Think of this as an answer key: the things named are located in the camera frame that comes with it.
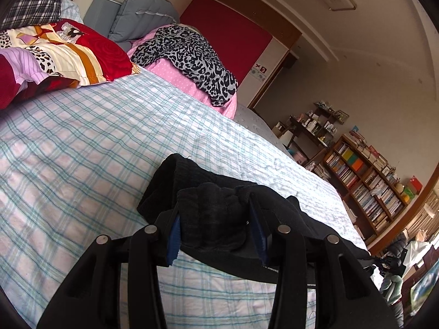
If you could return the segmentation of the black pants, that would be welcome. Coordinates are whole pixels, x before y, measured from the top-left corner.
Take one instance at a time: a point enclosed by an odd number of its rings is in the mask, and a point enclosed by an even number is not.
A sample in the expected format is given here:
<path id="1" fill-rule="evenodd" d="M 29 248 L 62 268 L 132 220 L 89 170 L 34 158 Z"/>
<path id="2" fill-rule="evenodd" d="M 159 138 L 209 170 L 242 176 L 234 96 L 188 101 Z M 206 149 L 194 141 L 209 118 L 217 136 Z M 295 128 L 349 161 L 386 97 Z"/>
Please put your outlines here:
<path id="1" fill-rule="evenodd" d="M 154 223 L 162 213 L 177 210 L 185 254 L 229 275 L 275 284 L 278 265 L 264 267 L 252 240 L 252 208 L 262 213 L 264 223 L 285 224 L 304 237 L 322 240 L 336 233 L 302 211 L 296 197 L 209 172 L 179 154 L 157 168 L 137 211 Z"/>

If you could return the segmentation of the wooden bookshelf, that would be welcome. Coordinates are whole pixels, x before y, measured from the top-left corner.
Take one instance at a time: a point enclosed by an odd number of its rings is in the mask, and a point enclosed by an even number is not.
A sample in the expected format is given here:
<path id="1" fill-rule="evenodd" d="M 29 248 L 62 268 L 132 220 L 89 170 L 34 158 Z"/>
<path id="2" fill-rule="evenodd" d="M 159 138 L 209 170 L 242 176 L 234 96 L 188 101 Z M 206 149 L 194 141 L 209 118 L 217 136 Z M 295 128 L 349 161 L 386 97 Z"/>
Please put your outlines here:
<path id="1" fill-rule="evenodd" d="M 353 225 L 366 244 L 381 235 L 409 204 L 396 183 L 346 136 L 335 142 L 322 166 L 355 216 Z"/>

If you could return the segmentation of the plaid bed sheet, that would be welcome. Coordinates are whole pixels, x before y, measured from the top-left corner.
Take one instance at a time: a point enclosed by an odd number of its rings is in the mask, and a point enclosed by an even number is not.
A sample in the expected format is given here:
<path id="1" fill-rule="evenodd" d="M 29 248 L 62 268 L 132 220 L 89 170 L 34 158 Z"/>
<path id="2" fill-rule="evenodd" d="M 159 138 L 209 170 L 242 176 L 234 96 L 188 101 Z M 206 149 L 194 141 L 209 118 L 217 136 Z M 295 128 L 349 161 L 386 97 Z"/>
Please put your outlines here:
<path id="1" fill-rule="evenodd" d="M 147 70 L 45 93 L 1 112 L 1 287 L 30 327 L 97 236 L 144 226 L 137 205 L 173 153 L 293 195 L 312 218 L 365 245 L 329 183 Z"/>

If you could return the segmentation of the dark wooden desk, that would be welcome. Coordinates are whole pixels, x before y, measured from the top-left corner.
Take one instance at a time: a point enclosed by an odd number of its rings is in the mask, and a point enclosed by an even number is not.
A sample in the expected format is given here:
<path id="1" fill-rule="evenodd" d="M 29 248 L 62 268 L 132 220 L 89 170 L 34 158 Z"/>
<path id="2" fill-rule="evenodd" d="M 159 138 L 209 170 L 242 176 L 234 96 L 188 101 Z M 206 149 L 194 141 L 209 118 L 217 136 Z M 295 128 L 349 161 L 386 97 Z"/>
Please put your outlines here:
<path id="1" fill-rule="evenodd" d="M 284 146 L 290 149 L 291 146 L 300 152 L 308 162 L 314 161 L 325 155 L 335 142 L 335 136 L 338 131 L 337 124 L 339 119 L 332 108 L 314 103 L 315 109 L 308 111 L 306 114 L 299 116 L 289 116 L 285 123 L 278 122 L 273 128 L 273 132 L 278 138 L 286 135 L 286 144 Z M 306 137 L 314 146 L 317 152 L 309 156 L 305 150 L 299 146 L 299 137 Z"/>

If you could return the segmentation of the pink blanket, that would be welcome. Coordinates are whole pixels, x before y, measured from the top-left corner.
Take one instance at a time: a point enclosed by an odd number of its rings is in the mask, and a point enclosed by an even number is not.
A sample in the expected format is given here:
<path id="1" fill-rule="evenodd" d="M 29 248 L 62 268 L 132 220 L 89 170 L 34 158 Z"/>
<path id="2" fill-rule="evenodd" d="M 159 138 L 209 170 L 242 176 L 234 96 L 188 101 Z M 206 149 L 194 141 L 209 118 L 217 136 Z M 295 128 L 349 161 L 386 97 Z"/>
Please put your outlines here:
<path id="1" fill-rule="evenodd" d="M 224 117 L 233 120 L 237 111 L 237 94 L 235 94 L 224 106 L 215 107 L 211 104 L 207 93 L 197 88 L 196 84 L 184 76 L 181 71 L 175 68 L 167 59 L 159 59 L 145 67 L 149 72 L 161 77 L 169 84 L 178 88 L 183 93 L 197 99 L 206 106 L 219 112 Z"/>

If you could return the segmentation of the colourful floral quilt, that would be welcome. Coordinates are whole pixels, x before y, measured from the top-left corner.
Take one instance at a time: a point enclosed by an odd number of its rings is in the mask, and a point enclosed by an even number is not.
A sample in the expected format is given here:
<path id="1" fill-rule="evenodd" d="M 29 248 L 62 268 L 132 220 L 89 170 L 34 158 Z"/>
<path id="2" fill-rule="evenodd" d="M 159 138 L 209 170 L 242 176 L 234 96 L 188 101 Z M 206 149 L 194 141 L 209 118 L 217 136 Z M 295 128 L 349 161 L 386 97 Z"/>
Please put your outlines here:
<path id="1" fill-rule="evenodd" d="M 137 74 L 115 42 L 71 19 L 1 32 L 1 109 L 41 93 Z"/>

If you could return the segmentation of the leopard print garment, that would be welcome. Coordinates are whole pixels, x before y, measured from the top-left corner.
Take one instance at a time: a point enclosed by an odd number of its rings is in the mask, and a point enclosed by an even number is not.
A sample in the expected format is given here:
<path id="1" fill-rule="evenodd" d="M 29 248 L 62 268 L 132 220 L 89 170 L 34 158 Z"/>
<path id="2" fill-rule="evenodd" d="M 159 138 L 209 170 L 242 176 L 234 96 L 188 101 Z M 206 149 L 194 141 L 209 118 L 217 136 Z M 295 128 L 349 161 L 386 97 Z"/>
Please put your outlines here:
<path id="1" fill-rule="evenodd" d="M 237 79 L 225 68 L 208 40 L 187 25 L 158 27 L 136 41 L 128 57 L 143 68 L 159 59 L 167 59 L 207 93 L 215 107 L 224 106 L 238 89 Z"/>

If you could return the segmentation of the red wardrobe door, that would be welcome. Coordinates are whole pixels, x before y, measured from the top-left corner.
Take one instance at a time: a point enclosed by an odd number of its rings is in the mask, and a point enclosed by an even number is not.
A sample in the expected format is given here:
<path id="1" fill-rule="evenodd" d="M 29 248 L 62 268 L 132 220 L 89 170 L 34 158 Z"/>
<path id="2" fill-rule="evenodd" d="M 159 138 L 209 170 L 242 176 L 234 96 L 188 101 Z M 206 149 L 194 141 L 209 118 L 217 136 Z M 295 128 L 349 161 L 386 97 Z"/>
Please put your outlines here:
<path id="1" fill-rule="evenodd" d="M 241 83 L 272 40 L 250 19 L 215 0 L 192 0 L 180 22 L 195 27 Z"/>

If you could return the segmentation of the grey padded headboard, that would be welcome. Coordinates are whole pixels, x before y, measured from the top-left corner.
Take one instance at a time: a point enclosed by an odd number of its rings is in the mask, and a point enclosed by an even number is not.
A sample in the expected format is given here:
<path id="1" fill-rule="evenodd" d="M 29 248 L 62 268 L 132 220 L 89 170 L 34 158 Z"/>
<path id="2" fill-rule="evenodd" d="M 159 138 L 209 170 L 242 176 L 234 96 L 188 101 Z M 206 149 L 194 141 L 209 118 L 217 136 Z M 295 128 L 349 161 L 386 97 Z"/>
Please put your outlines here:
<path id="1" fill-rule="evenodd" d="M 128 51 L 157 27 L 178 24 L 179 14 L 168 0 L 93 0 L 83 22 Z"/>

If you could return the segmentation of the dark plaid pillow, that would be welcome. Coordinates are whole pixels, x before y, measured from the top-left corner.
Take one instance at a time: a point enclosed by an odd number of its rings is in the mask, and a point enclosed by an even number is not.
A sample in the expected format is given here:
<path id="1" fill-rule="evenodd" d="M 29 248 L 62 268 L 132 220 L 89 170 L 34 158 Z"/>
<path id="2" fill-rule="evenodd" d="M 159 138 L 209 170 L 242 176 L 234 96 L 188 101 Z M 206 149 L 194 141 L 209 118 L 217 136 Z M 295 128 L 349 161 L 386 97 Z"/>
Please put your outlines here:
<path id="1" fill-rule="evenodd" d="M 1 19 L 1 30 L 58 22 L 61 5 L 62 0 L 15 0 Z"/>

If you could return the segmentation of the wooden door frame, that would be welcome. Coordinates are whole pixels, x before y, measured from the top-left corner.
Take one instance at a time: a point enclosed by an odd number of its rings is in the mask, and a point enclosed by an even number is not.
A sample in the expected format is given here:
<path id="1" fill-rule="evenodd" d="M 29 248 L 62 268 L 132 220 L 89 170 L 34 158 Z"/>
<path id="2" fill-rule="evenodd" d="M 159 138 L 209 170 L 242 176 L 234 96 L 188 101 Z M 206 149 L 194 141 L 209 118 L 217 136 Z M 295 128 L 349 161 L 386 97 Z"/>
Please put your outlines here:
<path id="1" fill-rule="evenodd" d="M 396 217 L 396 220 L 393 221 L 391 225 L 370 244 L 368 251 L 371 255 L 377 256 L 381 251 L 384 250 L 384 248 L 389 246 L 391 241 L 396 238 L 396 236 L 398 236 L 420 212 L 429 196 L 429 193 L 433 190 L 438 182 L 438 175 L 439 164 L 436 165 L 430 179 L 421 190 L 420 195 L 417 195 L 415 200 L 412 200 L 412 202 L 407 205 L 403 211 L 401 211 L 399 216 Z"/>

